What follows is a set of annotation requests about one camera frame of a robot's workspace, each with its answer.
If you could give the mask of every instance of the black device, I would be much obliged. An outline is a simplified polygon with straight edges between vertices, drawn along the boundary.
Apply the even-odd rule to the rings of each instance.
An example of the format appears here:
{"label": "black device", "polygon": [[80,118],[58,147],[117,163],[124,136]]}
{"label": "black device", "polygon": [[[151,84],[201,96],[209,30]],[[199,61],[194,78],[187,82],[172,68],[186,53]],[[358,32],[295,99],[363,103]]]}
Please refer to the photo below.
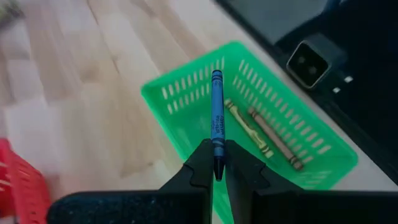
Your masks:
{"label": "black device", "polygon": [[[304,190],[234,141],[226,142],[226,185],[234,222],[396,223],[398,193]],[[211,223],[213,145],[204,139],[159,190],[82,192],[49,209],[48,224]]]}
{"label": "black device", "polygon": [[396,3],[215,1],[398,184]]}

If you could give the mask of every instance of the wooden floor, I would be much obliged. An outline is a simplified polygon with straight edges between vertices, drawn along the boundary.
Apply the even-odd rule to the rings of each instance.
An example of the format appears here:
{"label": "wooden floor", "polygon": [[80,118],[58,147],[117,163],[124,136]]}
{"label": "wooden floor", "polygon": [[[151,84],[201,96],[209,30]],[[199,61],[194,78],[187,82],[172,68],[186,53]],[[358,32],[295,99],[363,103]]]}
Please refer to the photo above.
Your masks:
{"label": "wooden floor", "polygon": [[209,0],[20,2],[25,18],[0,31],[0,136],[46,176],[54,199],[164,184],[182,162],[140,86],[230,40],[312,103]]}

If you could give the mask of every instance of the crayon tip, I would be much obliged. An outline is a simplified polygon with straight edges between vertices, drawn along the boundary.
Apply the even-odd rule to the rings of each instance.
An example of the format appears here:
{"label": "crayon tip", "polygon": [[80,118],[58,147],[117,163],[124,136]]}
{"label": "crayon tip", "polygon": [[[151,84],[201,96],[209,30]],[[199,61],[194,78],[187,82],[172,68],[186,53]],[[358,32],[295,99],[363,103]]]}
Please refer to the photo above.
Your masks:
{"label": "crayon tip", "polygon": [[224,160],[221,158],[214,158],[214,175],[216,176],[217,181],[221,181],[223,179],[224,172]]}

